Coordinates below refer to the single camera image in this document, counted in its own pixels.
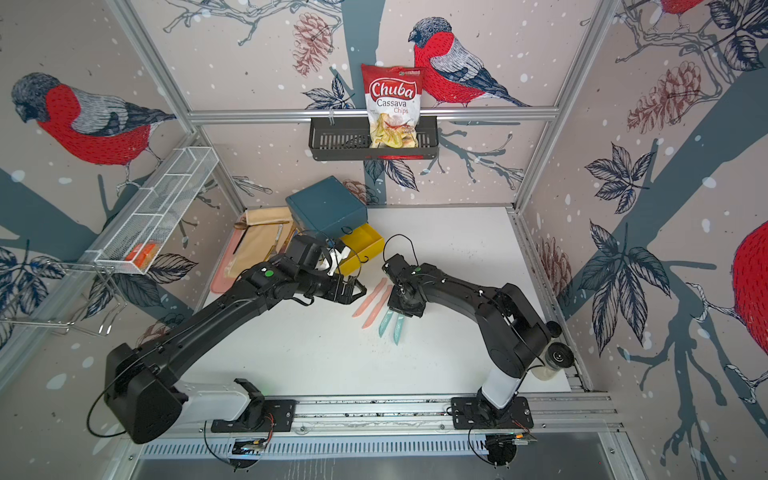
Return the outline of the teal fruit knife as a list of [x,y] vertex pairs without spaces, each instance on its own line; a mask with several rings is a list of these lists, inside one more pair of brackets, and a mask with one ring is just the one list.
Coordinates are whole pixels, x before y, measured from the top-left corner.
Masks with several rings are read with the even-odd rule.
[[400,343],[401,336],[402,336],[402,330],[404,326],[405,317],[403,314],[399,314],[396,320],[394,333],[393,333],[393,341],[396,345]]
[[393,315],[394,315],[394,312],[392,310],[388,310],[385,313],[381,323],[379,324],[379,328],[378,328],[378,334],[379,334],[380,337],[382,337],[385,334],[385,332],[387,330],[387,327],[389,326],[389,324],[390,324],[390,322],[391,322],[391,320],[393,318]]

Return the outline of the teal drawer cabinet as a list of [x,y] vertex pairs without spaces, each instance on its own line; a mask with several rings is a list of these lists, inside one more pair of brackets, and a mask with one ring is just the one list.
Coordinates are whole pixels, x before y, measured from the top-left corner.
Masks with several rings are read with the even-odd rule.
[[288,196],[286,203],[302,230],[331,239],[351,234],[368,222],[366,205],[334,176]]

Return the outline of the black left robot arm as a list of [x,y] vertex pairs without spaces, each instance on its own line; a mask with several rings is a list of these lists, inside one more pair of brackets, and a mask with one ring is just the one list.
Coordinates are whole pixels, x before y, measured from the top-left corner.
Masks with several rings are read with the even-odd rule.
[[101,401],[136,444],[148,443],[179,421],[193,404],[179,381],[197,360],[247,321],[284,300],[310,306],[320,298],[350,305],[367,290],[356,278],[318,269],[325,244],[298,234],[285,252],[239,274],[218,299],[170,333],[132,348],[115,347],[106,358]]

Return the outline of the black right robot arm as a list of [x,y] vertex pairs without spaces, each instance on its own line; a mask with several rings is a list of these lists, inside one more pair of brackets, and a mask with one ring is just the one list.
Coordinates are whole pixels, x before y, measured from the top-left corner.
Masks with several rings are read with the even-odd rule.
[[437,304],[477,324],[494,365],[479,390],[480,406],[494,413],[505,410],[554,338],[521,289],[511,283],[501,287],[473,284],[432,264],[410,264],[401,254],[385,260],[383,271],[393,282],[390,310],[420,318],[428,305]]

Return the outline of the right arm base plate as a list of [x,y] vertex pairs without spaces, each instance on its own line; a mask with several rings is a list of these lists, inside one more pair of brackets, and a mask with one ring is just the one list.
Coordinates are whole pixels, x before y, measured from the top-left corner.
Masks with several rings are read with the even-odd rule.
[[531,408],[525,397],[512,399],[504,408],[496,408],[482,395],[453,397],[448,409],[456,430],[522,429],[534,427]]

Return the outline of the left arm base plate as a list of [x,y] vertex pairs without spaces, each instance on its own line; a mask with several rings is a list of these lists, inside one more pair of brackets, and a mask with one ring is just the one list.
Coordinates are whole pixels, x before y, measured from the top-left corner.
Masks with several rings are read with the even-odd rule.
[[293,399],[253,400],[234,420],[214,420],[213,433],[281,433],[289,432],[295,416],[297,401]]

